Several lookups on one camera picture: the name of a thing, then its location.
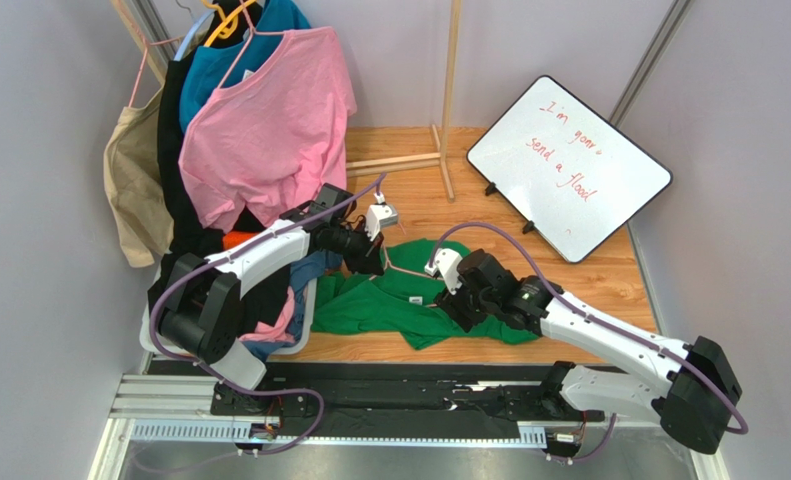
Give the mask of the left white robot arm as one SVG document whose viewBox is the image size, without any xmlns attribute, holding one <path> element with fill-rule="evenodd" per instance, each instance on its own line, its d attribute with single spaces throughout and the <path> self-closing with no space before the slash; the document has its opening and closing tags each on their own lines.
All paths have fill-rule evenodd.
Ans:
<svg viewBox="0 0 791 480">
<path fill-rule="evenodd" d="M 399 214 L 378 182 L 365 190 L 375 201 L 355 226 L 348 218 L 359 197 L 326 184 L 316 198 L 284 212 L 239 246 L 205 258 L 180 257 L 165 289 L 146 307 L 142 346 L 190 361 L 231 388 L 252 393 L 266 366 L 239 338 L 243 298 L 251 289 L 318 251 L 340 255 L 355 272 L 381 273 L 382 231 L 397 224 Z"/>
</svg>

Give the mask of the pink wire hanger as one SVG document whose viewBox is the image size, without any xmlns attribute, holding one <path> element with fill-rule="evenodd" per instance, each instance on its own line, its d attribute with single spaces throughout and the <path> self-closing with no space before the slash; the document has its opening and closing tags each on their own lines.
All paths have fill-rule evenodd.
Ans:
<svg viewBox="0 0 791 480">
<path fill-rule="evenodd" d="M 430 275 L 428 275 L 426 273 L 419 273 L 419 272 L 416 272 L 416 271 L 412 271 L 412 270 L 401 268 L 399 266 L 394 265 L 392 263 L 391 258 L 390 258 L 388 249 L 387 249 L 387 247 L 385 245 L 381 246 L 381 253 L 383 255 L 383 269 L 384 270 L 392 270 L 392 271 L 400 272 L 402 274 L 411 275 L 411 276 L 414 276 L 414 277 L 419 277 L 419 278 L 425 278 L 425 279 L 431 279 L 431 280 L 439 281 L 439 278 L 430 276 Z"/>
</svg>

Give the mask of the green t shirt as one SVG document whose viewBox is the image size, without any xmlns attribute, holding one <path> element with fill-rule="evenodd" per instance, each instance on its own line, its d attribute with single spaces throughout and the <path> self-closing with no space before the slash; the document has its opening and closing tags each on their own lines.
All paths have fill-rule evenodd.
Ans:
<svg viewBox="0 0 791 480">
<path fill-rule="evenodd" d="M 424 273 L 435 242 L 413 240 L 388 247 L 392 263 Z M 385 270 L 381 276 L 341 272 L 317 283 L 315 332 L 359 335 L 397 332 L 415 350 L 423 350 L 449 338 L 489 338 L 509 345 L 534 341 L 537 335 L 515 330 L 489 316 L 469 333 L 464 332 L 441 309 L 435 297 L 444 290 L 442 281 Z"/>
</svg>

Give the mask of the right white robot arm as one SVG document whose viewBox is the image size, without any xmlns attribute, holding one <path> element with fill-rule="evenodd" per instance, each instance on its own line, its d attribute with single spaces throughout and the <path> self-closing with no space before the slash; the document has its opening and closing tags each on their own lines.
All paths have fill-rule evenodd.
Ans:
<svg viewBox="0 0 791 480">
<path fill-rule="evenodd" d="M 724 349 L 700 336 L 688 343 L 607 315 L 546 280 L 516 277 L 491 254 L 435 252 L 424 270 L 444 283 L 436 304 L 463 330 L 488 317 L 585 350 L 615 366 L 599 372 L 560 362 L 549 391 L 579 411 L 657 423 L 675 441 L 714 454 L 738 417 L 742 388 Z"/>
</svg>

